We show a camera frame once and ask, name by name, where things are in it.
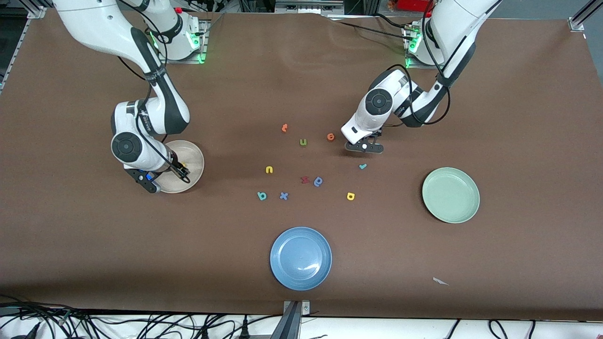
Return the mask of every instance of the green plate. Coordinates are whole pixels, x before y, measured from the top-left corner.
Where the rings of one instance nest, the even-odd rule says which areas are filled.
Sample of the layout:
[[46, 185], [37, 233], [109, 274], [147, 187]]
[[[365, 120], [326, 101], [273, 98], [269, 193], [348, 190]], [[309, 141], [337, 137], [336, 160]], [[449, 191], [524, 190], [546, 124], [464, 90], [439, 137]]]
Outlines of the green plate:
[[478, 187], [465, 172], [438, 168], [423, 182], [423, 201], [436, 218], [451, 224], [473, 218], [479, 208]]

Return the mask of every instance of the red object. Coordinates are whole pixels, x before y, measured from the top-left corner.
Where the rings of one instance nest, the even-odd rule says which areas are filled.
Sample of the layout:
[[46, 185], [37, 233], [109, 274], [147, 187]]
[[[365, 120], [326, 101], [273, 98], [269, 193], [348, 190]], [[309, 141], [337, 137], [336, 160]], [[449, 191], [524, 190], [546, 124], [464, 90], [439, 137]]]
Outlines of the red object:
[[398, 0], [396, 8], [403, 11], [424, 12], [427, 7], [428, 0]]

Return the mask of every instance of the brown tabletop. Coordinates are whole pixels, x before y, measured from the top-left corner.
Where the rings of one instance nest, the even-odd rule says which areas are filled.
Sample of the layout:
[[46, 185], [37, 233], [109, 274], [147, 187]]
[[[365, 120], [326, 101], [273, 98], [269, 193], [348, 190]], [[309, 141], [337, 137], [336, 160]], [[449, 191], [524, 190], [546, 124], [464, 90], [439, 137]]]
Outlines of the brown tabletop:
[[[82, 308], [271, 314], [308, 299], [322, 315], [600, 320], [603, 90], [586, 41], [565, 21], [489, 20], [477, 46], [446, 119], [386, 129], [383, 154], [353, 154], [339, 128], [403, 61], [401, 41], [314, 14], [227, 14], [205, 64], [168, 66], [191, 110], [168, 140], [199, 145], [205, 172], [188, 192], [151, 195], [113, 158], [109, 124], [147, 84], [49, 11], [0, 95], [0, 290]], [[435, 72], [411, 74], [429, 88]], [[423, 205], [423, 179], [443, 166], [479, 187], [466, 223]], [[333, 251], [307, 292], [269, 265], [294, 226]]]

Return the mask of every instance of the beige plate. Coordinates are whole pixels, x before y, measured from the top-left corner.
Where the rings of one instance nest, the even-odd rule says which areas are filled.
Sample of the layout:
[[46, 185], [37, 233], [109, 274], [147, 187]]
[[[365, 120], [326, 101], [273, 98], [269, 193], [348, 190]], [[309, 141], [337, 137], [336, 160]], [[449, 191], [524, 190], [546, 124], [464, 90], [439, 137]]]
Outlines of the beige plate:
[[182, 163], [191, 173], [188, 178], [190, 183], [180, 180], [172, 171], [162, 173], [155, 182], [161, 186], [161, 191], [165, 193], [180, 193], [193, 187], [205, 168], [205, 158], [201, 150], [192, 142], [184, 140], [174, 140], [166, 144], [172, 151], [178, 154], [178, 161]]

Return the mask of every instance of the blue plate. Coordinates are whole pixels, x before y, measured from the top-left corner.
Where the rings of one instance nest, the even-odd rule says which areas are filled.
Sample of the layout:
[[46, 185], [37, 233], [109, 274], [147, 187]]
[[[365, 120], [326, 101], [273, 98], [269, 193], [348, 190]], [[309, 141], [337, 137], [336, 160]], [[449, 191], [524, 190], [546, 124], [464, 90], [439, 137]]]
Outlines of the blue plate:
[[331, 270], [331, 247], [322, 234], [308, 227], [294, 227], [281, 233], [270, 251], [274, 277], [296, 291], [311, 290]]

